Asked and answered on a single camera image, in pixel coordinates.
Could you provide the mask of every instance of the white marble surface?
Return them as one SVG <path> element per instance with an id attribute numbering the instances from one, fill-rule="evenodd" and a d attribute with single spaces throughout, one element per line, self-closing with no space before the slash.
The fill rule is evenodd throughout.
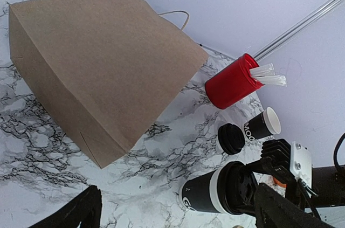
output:
<path id="1" fill-rule="evenodd" d="M 247 216 L 198 213 L 177 199 L 187 180 L 229 161 L 259 159 L 261 144 L 217 155 L 217 129 L 242 124 L 262 111 L 255 93 L 227 110 L 207 99 L 203 84 L 230 63 L 208 62 L 124 157 L 100 170 L 65 136 L 20 77 L 9 55 L 8 4 L 0 0 L 0 220 L 28 227 L 94 184 L 102 191 L 101 227 L 255 227 Z M 272 184 L 268 176 L 260 181 Z"/>

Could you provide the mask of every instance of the paper bag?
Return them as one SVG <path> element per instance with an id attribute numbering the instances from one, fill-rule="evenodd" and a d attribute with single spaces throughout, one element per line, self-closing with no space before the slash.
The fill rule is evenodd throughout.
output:
<path id="1" fill-rule="evenodd" d="M 207 59 L 144 0 L 16 3 L 9 33 L 24 80 L 101 168 L 133 147 Z"/>

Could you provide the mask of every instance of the black coffee cup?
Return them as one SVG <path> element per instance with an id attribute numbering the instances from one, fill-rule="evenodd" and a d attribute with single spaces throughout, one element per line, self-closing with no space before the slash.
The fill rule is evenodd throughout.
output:
<path id="1" fill-rule="evenodd" d="M 241 215 L 239 206 L 253 204 L 257 181 L 241 162 L 227 165 L 187 181 L 179 199 L 189 210 Z"/>
<path id="2" fill-rule="evenodd" d="M 242 150 L 244 144 L 245 138 L 238 126 L 228 123 L 218 129 L 216 152 L 234 155 Z"/>
<path id="3" fill-rule="evenodd" d="M 280 132 L 279 118 L 270 107 L 243 125 L 244 136 L 250 141 L 280 134 Z"/>

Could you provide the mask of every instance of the red container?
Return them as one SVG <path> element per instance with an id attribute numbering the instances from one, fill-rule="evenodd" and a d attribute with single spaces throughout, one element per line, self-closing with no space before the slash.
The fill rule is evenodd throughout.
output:
<path id="1" fill-rule="evenodd" d="M 251 77 L 249 69 L 258 67 L 249 54 L 244 54 L 205 84 L 206 94 L 220 109 L 226 109 L 263 86 Z"/>

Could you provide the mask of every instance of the gray marble vein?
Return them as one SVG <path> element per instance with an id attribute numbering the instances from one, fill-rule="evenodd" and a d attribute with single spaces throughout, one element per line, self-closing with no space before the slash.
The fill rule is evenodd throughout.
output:
<path id="1" fill-rule="evenodd" d="M 188 179 L 229 161 L 257 160 L 261 143 L 238 155 L 217 154 L 218 128 L 262 111 L 255 93 L 227 110 L 208 100 L 204 83 L 231 62 L 218 54 L 181 90 L 124 157 L 100 170 L 65 135 L 10 61 L 8 4 L 0 0 L 0 220 L 28 227 L 57 211 L 88 185 L 102 191 L 101 227 L 255 227 L 247 216 L 187 211 L 177 193 Z M 270 185 L 266 175 L 257 178 Z"/>

